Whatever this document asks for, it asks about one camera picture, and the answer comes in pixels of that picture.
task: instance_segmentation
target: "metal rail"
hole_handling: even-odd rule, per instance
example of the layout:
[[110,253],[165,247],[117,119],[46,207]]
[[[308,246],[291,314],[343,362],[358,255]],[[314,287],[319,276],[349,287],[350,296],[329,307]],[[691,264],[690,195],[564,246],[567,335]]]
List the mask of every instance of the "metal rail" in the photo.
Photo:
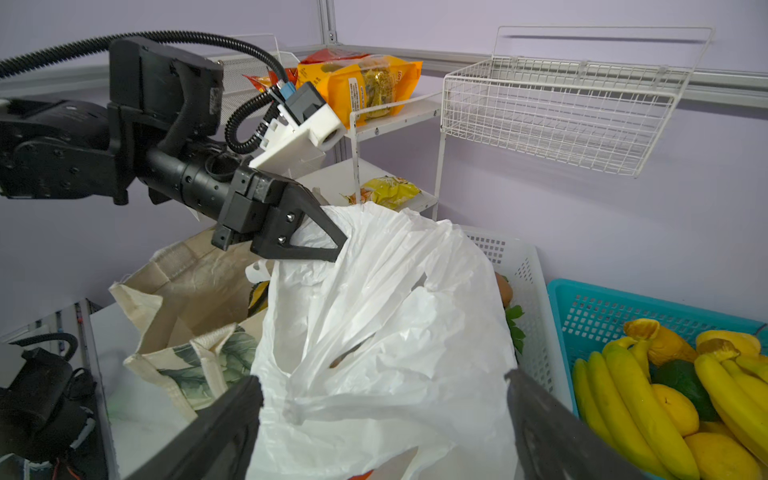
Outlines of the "metal rail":
[[[287,50],[294,53],[298,58],[304,58],[325,47],[326,45],[307,45],[287,48]],[[344,45],[343,47],[346,50],[388,54],[405,60],[423,61],[424,71],[438,76],[443,76],[489,57],[489,55],[408,48],[362,45]],[[52,94],[60,91],[104,88],[108,85],[109,66],[106,64],[46,68],[0,81],[0,97]],[[683,99],[741,107],[768,108],[768,74],[749,71],[696,70],[683,93]]]
[[[408,48],[383,48],[364,45],[344,45],[343,47],[346,50],[395,55],[405,60],[423,61],[424,71],[439,76],[490,58],[490,55]],[[741,107],[768,108],[768,74],[750,71],[699,69],[691,76],[690,83],[683,93],[683,99]]]

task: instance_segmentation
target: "avocado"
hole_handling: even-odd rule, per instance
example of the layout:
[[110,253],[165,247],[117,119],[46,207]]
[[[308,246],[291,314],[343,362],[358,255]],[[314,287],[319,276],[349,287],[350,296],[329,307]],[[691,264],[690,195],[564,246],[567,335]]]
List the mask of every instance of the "avocado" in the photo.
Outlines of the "avocado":
[[682,393],[694,404],[702,422],[715,422],[720,419],[699,377],[693,363],[685,360],[672,360],[660,366],[653,374],[653,382],[671,387]]

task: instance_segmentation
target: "white plastic bag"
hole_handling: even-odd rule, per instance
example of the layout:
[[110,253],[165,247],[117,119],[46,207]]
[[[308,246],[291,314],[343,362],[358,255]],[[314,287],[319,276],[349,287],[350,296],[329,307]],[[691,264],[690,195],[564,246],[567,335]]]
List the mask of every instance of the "white plastic bag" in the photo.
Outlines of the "white plastic bag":
[[[403,476],[417,478],[459,446],[511,478],[503,375],[517,363],[485,255],[447,220],[324,208],[349,239],[335,263],[275,264],[248,477],[347,480],[418,447]],[[292,243],[333,246],[312,222]]]

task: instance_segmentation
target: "white table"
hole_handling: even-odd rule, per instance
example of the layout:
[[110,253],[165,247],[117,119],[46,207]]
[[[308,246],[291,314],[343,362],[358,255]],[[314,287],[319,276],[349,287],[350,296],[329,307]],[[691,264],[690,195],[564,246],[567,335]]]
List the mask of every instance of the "white table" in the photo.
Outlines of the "white table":
[[188,422],[166,392],[123,366],[139,332],[116,303],[91,315],[112,442],[121,478],[159,452]]

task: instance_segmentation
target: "lavender wall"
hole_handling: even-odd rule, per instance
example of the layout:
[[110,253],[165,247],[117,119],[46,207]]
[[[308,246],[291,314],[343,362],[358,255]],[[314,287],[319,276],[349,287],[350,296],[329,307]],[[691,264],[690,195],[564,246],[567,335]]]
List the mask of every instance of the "lavender wall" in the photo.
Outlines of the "lavender wall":
[[[535,244],[547,281],[768,319],[768,112],[700,107],[681,104],[637,179],[449,137],[440,217]],[[361,156],[429,189],[438,140],[425,122]]]
[[[174,28],[225,35],[268,31],[277,34],[282,45],[322,41],[314,0],[10,1],[4,2],[0,15],[0,58],[93,35]],[[99,61],[106,59],[86,60]],[[108,91],[66,92],[61,97],[106,104]],[[126,207],[116,207],[104,197],[0,197],[0,333],[83,297],[112,303],[107,288],[114,281],[140,268],[154,251],[213,223],[198,222],[176,202],[152,205],[146,187],[138,182],[128,193],[131,202]]]
[[[348,45],[490,54],[499,25],[704,25],[716,27],[717,35],[702,68],[768,71],[765,0],[387,0],[385,8],[334,2],[336,33]],[[664,60],[655,63],[666,63],[668,49],[658,50]],[[527,49],[506,53],[530,55]],[[571,58],[566,55],[555,58]]]
[[[764,0],[335,3],[339,41],[350,45],[490,53],[500,24],[707,25],[717,36],[702,68],[768,71]],[[537,48],[605,59],[572,42]],[[419,92],[441,86],[439,78],[422,78]],[[638,179],[449,138],[440,217],[535,244],[547,281],[569,278],[768,319],[767,134],[766,111],[683,102]],[[364,142],[361,155],[431,187],[438,142],[439,123],[430,121]]]
[[315,0],[8,0],[0,15],[0,58],[124,31],[273,33],[285,45],[322,43]]

